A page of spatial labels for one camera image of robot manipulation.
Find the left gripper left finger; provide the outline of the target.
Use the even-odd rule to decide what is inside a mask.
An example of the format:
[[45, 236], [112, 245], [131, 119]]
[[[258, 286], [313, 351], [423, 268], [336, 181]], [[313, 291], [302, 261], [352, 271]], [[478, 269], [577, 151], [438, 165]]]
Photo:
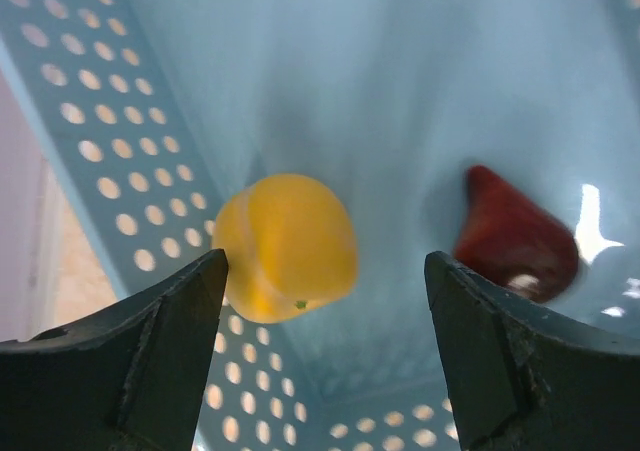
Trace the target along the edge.
[[228, 272], [213, 250], [167, 279], [1, 345], [5, 450], [188, 450]]

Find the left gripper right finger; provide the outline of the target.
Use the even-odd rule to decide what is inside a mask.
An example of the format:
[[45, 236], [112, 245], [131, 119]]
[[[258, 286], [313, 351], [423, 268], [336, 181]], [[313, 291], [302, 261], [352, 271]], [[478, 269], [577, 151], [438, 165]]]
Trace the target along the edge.
[[638, 449], [637, 339], [535, 304], [440, 251], [424, 275], [462, 449]]

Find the dark purple toy fruit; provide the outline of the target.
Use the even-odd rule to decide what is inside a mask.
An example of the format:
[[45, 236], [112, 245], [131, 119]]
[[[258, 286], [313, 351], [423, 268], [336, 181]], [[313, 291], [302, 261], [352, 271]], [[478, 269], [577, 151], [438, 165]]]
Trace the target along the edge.
[[571, 231], [484, 165], [466, 171], [468, 213], [453, 257], [485, 279], [542, 304], [580, 268]]

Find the yellow toy lemon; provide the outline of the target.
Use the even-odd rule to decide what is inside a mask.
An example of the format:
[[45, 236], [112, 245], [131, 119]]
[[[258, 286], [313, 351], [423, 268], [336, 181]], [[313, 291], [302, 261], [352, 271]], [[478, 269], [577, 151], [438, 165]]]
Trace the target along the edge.
[[234, 195], [216, 216], [212, 246], [228, 262], [229, 304], [255, 323], [284, 322], [336, 302], [358, 279], [345, 206], [301, 174], [271, 175]]

